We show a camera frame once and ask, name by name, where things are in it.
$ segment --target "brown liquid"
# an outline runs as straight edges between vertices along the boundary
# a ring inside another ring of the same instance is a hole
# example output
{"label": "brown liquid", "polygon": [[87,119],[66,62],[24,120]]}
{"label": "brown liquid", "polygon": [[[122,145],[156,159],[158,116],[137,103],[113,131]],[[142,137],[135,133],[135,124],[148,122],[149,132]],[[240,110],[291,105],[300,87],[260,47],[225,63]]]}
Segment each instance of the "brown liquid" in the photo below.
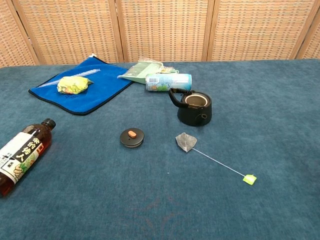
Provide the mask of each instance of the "brown liquid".
{"label": "brown liquid", "polygon": [[[45,123],[29,125],[22,130],[23,133],[35,136],[43,144],[43,149],[39,152],[39,157],[51,144],[51,130],[51,127]],[[5,196],[14,188],[14,186],[15,183],[8,176],[0,172],[0,193]]]}

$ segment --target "yellow snack bag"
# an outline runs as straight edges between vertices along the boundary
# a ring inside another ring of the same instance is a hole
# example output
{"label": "yellow snack bag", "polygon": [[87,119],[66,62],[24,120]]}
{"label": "yellow snack bag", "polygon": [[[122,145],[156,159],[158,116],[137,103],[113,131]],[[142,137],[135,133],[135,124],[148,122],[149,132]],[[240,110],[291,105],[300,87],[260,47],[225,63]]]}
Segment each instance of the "yellow snack bag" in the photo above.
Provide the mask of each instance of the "yellow snack bag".
{"label": "yellow snack bag", "polygon": [[88,78],[82,76],[64,76],[57,85],[57,90],[62,94],[79,94],[92,84]]}

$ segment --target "beverage can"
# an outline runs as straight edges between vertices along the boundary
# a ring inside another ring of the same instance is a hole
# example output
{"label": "beverage can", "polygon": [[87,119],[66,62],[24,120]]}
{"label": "beverage can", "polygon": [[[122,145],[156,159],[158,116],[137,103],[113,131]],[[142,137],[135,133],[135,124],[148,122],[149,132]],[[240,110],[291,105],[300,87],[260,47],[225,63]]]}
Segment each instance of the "beverage can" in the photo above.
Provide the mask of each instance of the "beverage can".
{"label": "beverage can", "polygon": [[145,88],[150,92],[166,92],[171,88],[189,91],[191,84],[191,75],[183,73],[156,73],[145,78]]}

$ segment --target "blue towel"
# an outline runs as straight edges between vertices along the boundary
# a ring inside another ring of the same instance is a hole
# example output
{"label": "blue towel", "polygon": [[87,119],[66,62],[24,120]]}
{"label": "blue towel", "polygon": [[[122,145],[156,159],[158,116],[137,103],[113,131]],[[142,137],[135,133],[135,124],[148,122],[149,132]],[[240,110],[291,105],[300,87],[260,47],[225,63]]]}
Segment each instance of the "blue towel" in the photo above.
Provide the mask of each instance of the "blue towel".
{"label": "blue towel", "polygon": [[[50,83],[65,76],[73,76],[93,69],[100,69],[100,71],[84,76],[93,83],[88,86],[87,90],[79,94],[59,93],[57,84],[39,87],[44,83]],[[108,64],[97,57],[89,57],[78,66],[54,76],[38,87],[29,89],[29,93],[71,114],[87,115],[110,101],[133,83],[133,81],[127,79],[117,78],[126,71],[127,69],[123,67]]]}

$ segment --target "woven panel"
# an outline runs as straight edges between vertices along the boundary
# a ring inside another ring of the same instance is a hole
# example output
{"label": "woven panel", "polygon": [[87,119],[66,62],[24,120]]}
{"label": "woven panel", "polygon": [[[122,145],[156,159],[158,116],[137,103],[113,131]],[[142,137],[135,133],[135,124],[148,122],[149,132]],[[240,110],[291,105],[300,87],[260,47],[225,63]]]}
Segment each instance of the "woven panel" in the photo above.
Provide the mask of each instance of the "woven panel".
{"label": "woven panel", "polygon": [[95,53],[118,62],[107,0],[20,0],[44,64],[76,64]]}
{"label": "woven panel", "polygon": [[35,65],[5,0],[0,0],[0,67]]}
{"label": "woven panel", "polygon": [[317,29],[308,45],[304,59],[320,59],[320,24],[318,24]]}
{"label": "woven panel", "polygon": [[315,1],[221,0],[212,60],[288,59]]}
{"label": "woven panel", "polygon": [[127,60],[201,61],[208,0],[120,2]]}

